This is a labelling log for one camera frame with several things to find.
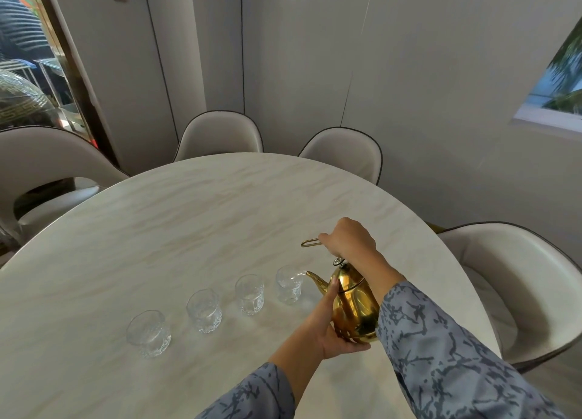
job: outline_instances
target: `chair backrest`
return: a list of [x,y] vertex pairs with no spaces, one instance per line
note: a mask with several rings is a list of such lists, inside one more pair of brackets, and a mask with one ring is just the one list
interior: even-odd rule
[[351,128],[324,129],[307,142],[299,157],[317,160],[371,181],[382,172],[382,150],[367,134]]
[[108,188],[128,178],[82,137],[49,126],[0,131],[0,166],[0,222],[12,234],[18,234],[14,202],[33,188],[72,177]]
[[263,152],[257,125],[233,111],[208,111],[188,124],[174,161],[225,152]]
[[438,235],[458,261],[501,297],[518,328],[504,359],[534,367],[582,334],[582,272],[532,231],[500,222],[468,224]]

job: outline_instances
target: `person's right hand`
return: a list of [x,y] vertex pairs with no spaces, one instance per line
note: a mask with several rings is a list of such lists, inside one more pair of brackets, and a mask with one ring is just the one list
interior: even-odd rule
[[332,255],[349,262],[360,255],[376,252],[376,241],[370,233],[360,222],[348,217],[340,218],[331,234],[323,232],[318,239]]

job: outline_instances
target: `palm tree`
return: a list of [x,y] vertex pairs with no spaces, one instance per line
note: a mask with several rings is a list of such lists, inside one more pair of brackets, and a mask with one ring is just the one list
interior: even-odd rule
[[544,108],[582,114],[582,90],[571,91],[582,78],[582,18],[548,65],[557,90]]

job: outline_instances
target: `teapot spout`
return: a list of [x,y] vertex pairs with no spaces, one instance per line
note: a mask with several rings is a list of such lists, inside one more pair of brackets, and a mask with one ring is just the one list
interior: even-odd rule
[[305,275],[307,275],[309,278],[311,278],[313,280],[313,282],[316,284],[319,291],[323,295],[325,295],[325,293],[327,292],[329,283],[327,283],[327,281],[324,281],[323,279],[321,279],[318,275],[314,274],[313,272],[307,271],[305,273]]

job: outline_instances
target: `window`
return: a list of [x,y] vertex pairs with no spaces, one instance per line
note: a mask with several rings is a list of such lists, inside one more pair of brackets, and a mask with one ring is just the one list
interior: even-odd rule
[[582,18],[516,118],[582,132]]

